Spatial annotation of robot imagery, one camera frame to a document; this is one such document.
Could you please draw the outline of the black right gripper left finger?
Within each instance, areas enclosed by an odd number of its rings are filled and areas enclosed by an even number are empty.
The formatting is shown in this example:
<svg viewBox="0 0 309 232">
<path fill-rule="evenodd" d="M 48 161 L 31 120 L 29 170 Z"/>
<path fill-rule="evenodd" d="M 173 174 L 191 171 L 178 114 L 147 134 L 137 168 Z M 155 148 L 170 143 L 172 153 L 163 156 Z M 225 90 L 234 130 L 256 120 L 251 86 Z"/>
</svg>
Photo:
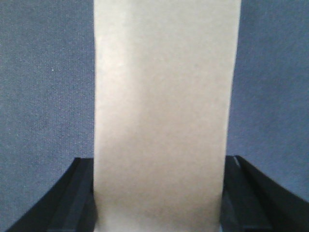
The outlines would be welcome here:
<svg viewBox="0 0 309 232">
<path fill-rule="evenodd" d="M 97 221 L 94 160 L 75 158 L 55 185 L 8 231 L 92 232 Z"/>
</svg>

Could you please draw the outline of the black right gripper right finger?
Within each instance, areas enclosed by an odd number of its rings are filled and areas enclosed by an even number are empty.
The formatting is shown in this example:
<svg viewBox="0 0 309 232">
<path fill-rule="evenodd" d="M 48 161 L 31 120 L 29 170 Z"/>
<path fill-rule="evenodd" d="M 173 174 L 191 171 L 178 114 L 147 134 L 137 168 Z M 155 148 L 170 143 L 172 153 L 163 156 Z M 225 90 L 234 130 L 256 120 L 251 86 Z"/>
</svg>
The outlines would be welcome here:
<svg viewBox="0 0 309 232">
<path fill-rule="evenodd" d="M 309 203 L 241 156 L 225 158 L 223 232 L 307 232 Z"/>
</svg>

